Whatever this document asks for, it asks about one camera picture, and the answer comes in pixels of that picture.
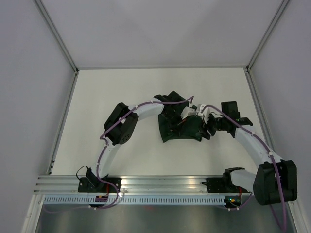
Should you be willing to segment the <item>dark green cloth napkin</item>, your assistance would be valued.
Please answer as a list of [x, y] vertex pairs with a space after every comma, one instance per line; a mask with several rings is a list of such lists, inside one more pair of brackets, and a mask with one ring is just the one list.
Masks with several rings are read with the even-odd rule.
[[[180, 113], [182, 112], [181, 108], [177, 107], [165, 107], [165, 109], [172, 109], [175, 110], [176, 112]], [[165, 118], [163, 116], [163, 111], [161, 114], [158, 115], [158, 125], [159, 125], [159, 131], [160, 131], [160, 136], [163, 141], [163, 143], [169, 141], [169, 140], [176, 140], [176, 139], [194, 139], [199, 142], [202, 141], [203, 139], [203, 121], [200, 117], [198, 116], [189, 116], [187, 117], [187, 121], [183, 126], [183, 130], [180, 133], [165, 133], [162, 129], [164, 125]]]

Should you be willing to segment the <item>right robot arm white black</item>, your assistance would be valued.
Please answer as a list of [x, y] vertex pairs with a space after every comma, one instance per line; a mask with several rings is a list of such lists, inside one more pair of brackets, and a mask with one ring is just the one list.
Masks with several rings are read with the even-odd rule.
[[254, 194], [260, 205], [290, 202], [297, 199], [297, 166], [292, 160], [284, 160], [256, 133], [253, 123], [241, 117], [235, 101], [223, 102], [218, 109], [213, 105], [200, 104], [197, 114], [207, 131], [214, 136], [226, 131], [246, 150], [254, 161], [257, 171], [230, 168], [222, 179], [222, 187], [232, 192], [238, 187]]

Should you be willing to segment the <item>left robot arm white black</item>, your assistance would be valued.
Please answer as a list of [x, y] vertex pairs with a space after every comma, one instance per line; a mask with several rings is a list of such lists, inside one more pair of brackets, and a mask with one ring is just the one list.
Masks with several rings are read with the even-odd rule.
[[166, 106], [190, 104], [193, 97], [181, 100], [166, 100], [157, 95], [147, 102], [127, 106], [119, 103], [104, 124], [104, 133], [100, 139], [104, 141], [104, 148], [92, 167], [87, 168], [86, 175], [79, 179], [79, 193], [104, 192], [111, 185], [116, 191], [119, 188], [107, 180], [111, 164], [121, 145], [132, 136], [137, 123], [151, 116], [159, 115]]

